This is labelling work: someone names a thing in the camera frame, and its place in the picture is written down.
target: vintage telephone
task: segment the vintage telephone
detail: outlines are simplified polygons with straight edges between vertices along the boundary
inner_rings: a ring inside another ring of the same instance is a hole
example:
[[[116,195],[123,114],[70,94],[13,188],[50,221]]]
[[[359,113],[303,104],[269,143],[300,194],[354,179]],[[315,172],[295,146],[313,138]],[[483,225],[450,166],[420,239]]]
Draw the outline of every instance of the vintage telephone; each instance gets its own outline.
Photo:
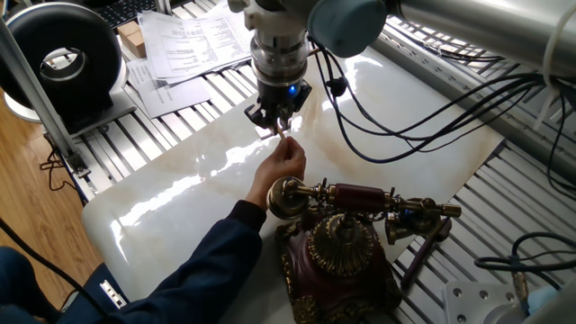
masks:
[[[353,184],[308,187],[285,177],[267,196],[270,211],[292,221],[276,229],[294,319],[335,323],[371,311],[392,311],[402,295],[373,226],[385,221],[389,244],[412,234],[436,233],[441,216],[460,206],[430,198],[404,200],[382,189]]]

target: hand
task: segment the hand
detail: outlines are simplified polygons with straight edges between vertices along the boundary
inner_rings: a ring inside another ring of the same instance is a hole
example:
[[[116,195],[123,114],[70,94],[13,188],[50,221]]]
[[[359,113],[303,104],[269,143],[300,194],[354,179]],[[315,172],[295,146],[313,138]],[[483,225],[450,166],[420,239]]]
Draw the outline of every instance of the hand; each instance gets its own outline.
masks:
[[[254,203],[264,211],[268,210],[266,195],[276,180],[285,176],[295,176],[304,180],[306,156],[304,149],[296,139],[288,137],[280,141],[274,152],[258,167],[254,183],[246,197],[247,202]]]

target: blue led light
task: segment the blue led light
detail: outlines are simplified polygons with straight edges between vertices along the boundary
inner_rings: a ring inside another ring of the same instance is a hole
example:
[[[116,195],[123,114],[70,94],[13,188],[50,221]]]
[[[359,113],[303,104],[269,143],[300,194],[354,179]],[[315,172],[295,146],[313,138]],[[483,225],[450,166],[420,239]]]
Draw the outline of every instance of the blue led light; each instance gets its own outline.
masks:
[[[289,96],[295,96],[296,93],[297,93],[297,91],[298,91],[298,90],[296,89],[296,85],[291,85],[291,86],[288,88],[288,95],[289,95]]]

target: metal bracket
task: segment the metal bracket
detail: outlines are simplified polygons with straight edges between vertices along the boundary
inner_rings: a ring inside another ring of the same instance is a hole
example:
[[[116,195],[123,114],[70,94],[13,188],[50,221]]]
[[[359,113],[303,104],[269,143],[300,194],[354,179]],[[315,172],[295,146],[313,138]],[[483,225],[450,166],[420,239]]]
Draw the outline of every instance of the metal bracket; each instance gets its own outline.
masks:
[[[89,172],[86,163],[79,156],[76,145],[64,127],[64,123],[54,110],[54,106],[44,92],[40,81],[34,75],[26,57],[2,19],[0,19],[0,58],[4,60],[14,75],[18,85],[26,94],[31,106],[40,117],[46,131],[64,158],[68,160],[75,172],[82,170],[80,174],[86,175],[86,171]]]
[[[510,284],[450,282],[444,300],[447,324],[516,324],[526,317]]]

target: paper document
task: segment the paper document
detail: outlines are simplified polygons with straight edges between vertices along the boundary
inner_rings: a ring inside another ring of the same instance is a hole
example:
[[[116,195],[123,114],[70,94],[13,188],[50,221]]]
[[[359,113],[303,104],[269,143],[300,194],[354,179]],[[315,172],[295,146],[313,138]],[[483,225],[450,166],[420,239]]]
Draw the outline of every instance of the paper document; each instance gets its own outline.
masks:
[[[218,10],[183,20],[155,12],[139,16],[148,59],[159,78],[197,76],[250,56],[244,15]]]
[[[128,63],[130,83],[138,90],[150,118],[156,118],[176,110],[203,103],[211,99],[202,78],[167,85],[156,80],[154,69],[145,58]]]
[[[179,85],[167,85],[154,92],[141,94],[148,115],[156,118],[210,100],[204,82],[201,78],[195,78]]]

